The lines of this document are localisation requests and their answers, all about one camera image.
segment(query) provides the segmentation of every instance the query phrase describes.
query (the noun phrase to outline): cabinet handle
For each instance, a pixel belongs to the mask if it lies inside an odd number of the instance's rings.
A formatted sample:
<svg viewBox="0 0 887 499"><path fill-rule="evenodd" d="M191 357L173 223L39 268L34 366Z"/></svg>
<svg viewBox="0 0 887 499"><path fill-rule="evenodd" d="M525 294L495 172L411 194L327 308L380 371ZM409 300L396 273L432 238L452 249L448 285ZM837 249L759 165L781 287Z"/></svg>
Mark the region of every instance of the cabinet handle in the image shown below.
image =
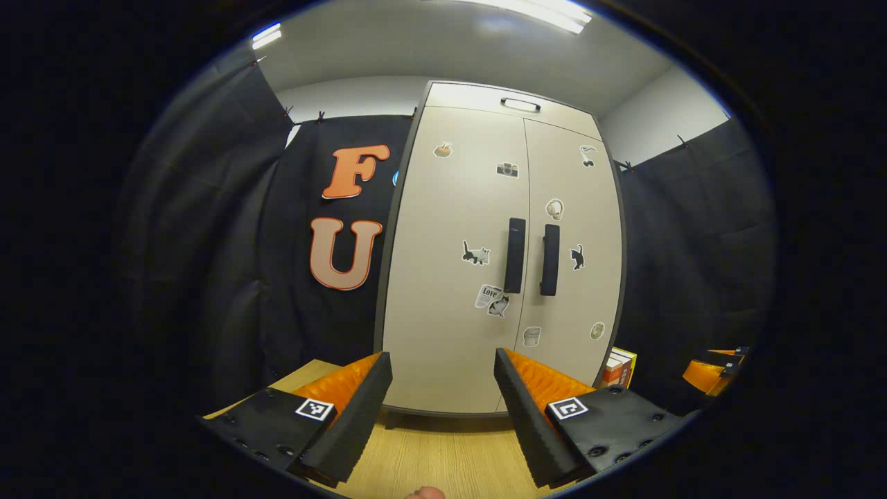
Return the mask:
<svg viewBox="0 0 887 499"><path fill-rule="evenodd" d="M528 101L528 100L514 99L514 98L511 98L511 97L503 97L503 98L499 101L499 103L501 103L502 106L504 106L506 100L516 100L517 102L523 102L524 104L530 104L531 106L536 106L536 112L537 112L537 113L542 109L542 106L540 106L539 104L537 104L537 103L535 103L535 102L530 102L530 101Z"/></svg>
<svg viewBox="0 0 887 499"><path fill-rule="evenodd" d="M557 265L558 256L561 254L561 228L546 224L546 235L542 238L545 246L545 254L542 261L542 282L539 287L542 288L541 294L544 297L553 297L557 292Z"/></svg>
<svg viewBox="0 0 887 499"><path fill-rule="evenodd" d="M523 279L523 243L527 233L527 221L523 218L508 220L508 255L505 264L506 293L520 293Z"/></svg>

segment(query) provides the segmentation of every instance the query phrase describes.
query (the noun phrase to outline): orange padding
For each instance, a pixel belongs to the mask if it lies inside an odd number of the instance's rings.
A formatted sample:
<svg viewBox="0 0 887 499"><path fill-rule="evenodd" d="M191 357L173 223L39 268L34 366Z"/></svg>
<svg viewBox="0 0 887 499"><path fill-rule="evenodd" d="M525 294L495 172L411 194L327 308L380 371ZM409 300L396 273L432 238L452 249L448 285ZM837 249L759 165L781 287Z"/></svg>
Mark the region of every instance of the orange padding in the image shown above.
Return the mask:
<svg viewBox="0 0 887 499"><path fill-rule="evenodd" d="M687 380L697 390L704 392L706 395L715 397L724 390L732 376L721 377L724 368L721 366L713 366L698 360L691 360L687 370L684 371L684 379Z"/></svg>
<svg viewBox="0 0 887 499"><path fill-rule="evenodd" d="M539 412L546 417L548 424L552 424L546 415L546 406L558 400L578 397L586 393L594 392L594 389L581 381L569 377L560 371L549 368L535 360L505 349L508 359L517 370L530 397L536 402Z"/></svg>
<svg viewBox="0 0 887 499"><path fill-rule="evenodd" d="M293 391L292 394L320 400L321 402L332 402L337 413L333 422L330 423L330 426L333 426L336 419L339 419L339 416L341 416L341 412L348 406L354 392L364 382L366 374L370 372L370 369L380 355L381 352L364 357L356 362L351 362L349 365L338 368L330 374Z"/></svg>

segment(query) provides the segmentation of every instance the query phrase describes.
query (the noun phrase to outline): wooden table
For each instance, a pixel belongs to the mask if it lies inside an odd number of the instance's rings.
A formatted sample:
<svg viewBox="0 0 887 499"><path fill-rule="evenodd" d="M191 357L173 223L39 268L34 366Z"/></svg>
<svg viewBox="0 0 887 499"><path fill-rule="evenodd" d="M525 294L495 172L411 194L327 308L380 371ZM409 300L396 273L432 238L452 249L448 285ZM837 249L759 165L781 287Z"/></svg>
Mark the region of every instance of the wooden table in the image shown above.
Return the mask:
<svg viewBox="0 0 887 499"><path fill-rule="evenodd" d="M271 388L291 392L338 368L312 360ZM443 490L447 499L523 499L567 487L536 488L507 417L402 415L391 429L387 421L383 409L348 482L325 488L354 499L404 499L422 486Z"/></svg>

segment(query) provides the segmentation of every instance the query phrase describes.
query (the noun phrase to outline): white cabinet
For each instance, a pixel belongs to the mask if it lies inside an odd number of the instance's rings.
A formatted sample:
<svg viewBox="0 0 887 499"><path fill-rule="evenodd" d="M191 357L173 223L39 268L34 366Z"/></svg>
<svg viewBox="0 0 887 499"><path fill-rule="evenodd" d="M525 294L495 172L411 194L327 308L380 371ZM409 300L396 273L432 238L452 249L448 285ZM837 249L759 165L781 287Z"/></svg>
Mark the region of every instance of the white cabinet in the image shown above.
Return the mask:
<svg viewBox="0 0 887 499"><path fill-rule="evenodd" d="M411 140L383 254L385 405L504 411L497 347L593 384L624 273L617 180L593 118L539 96L432 83Z"/></svg>

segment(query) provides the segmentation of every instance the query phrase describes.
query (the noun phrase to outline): white wall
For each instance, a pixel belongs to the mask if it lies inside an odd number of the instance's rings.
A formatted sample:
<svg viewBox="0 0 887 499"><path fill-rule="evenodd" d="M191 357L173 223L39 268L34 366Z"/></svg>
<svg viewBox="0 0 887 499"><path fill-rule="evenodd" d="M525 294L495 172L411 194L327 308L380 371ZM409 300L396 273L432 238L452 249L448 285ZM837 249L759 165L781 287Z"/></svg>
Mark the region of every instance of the white wall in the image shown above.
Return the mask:
<svg viewBox="0 0 887 499"><path fill-rule="evenodd" d="M600 120L610 157L636 165L726 121L724 108L680 67L672 67Z"/></svg>
<svg viewBox="0 0 887 499"><path fill-rule="evenodd" d="M314 83L277 92L283 107L292 106L289 117L294 123L325 118L359 115L411 115L419 105L428 80L425 76L367 76ZM289 134L287 145L299 130Z"/></svg>

